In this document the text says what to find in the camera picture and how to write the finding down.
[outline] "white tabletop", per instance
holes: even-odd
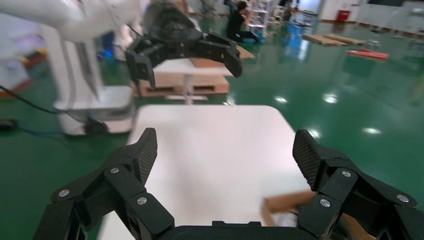
[[[269,106],[148,105],[138,110],[128,144],[155,128],[157,158],[146,189],[175,225],[260,221],[264,197],[309,190],[292,157],[295,133]],[[116,213],[101,240],[133,239]]]
[[[222,67],[195,67],[190,59],[181,58],[166,60],[162,64],[156,66],[153,71],[155,73],[167,74],[190,74],[190,75],[221,75],[231,76],[231,72],[224,66]]]

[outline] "silver screw head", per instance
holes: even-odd
[[[62,191],[59,192],[59,197],[63,198],[68,194],[69,194],[69,190],[65,189],[65,190],[62,190]]]
[[[404,196],[404,195],[397,195],[397,199],[399,199],[399,200],[401,200],[402,202],[404,202],[404,203],[407,203],[407,202],[409,202],[410,200],[406,197],[406,196]]]
[[[350,177],[351,173],[348,171],[342,171],[341,174],[343,174],[345,177]]]
[[[319,203],[326,208],[329,208],[331,206],[331,203],[327,199],[321,199],[319,200]]]
[[[110,170],[111,173],[116,174],[117,172],[119,172],[119,168],[114,167]]]
[[[145,198],[144,196],[143,197],[140,197],[139,199],[137,199],[137,204],[138,205],[143,205],[145,203],[147,203],[147,198]]]

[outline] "green epoxy floor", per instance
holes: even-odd
[[[223,20],[201,25],[220,33]],[[408,49],[410,39],[382,35],[381,51],[390,58],[380,63],[348,56],[349,47],[297,40],[293,29],[275,31],[264,44],[242,44],[257,58],[244,61],[242,77],[227,78],[228,96],[211,96],[207,104],[272,106],[293,129],[313,131],[320,143],[345,152],[364,172],[414,196],[424,210],[424,50]],[[374,36],[351,25],[319,23],[310,30],[317,34],[334,31],[359,39]],[[122,83],[124,65],[101,65],[107,83]],[[51,107],[55,87],[46,65],[38,66],[31,76],[34,84],[22,95]],[[147,98],[136,104],[176,102]],[[38,131],[60,129],[54,115],[12,99],[0,101],[0,117],[26,121]],[[31,239],[51,193],[97,168],[127,137],[47,138],[21,130],[2,133],[2,239]]]

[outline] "blue light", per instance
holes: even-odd
[[[114,56],[114,54],[113,54],[111,51],[108,51],[108,50],[105,50],[105,51],[103,52],[103,55],[104,55],[105,57],[111,57],[111,58],[113,58],[113,56]]]

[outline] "person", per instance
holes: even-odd
[[[252,18],[253,10],[250,12],[246,10],[247,3],[245,1],[240,1],[237,5],[237,11],[234,11],[233,14],[229,17],[228,24],[226,26],[226,36],[227,38],[236,41],[243,42],[245,39],[253,39],[255,42],[260,42],[258,36],[253,34],[250,31],[240,31],[242,24],[248,24]]]

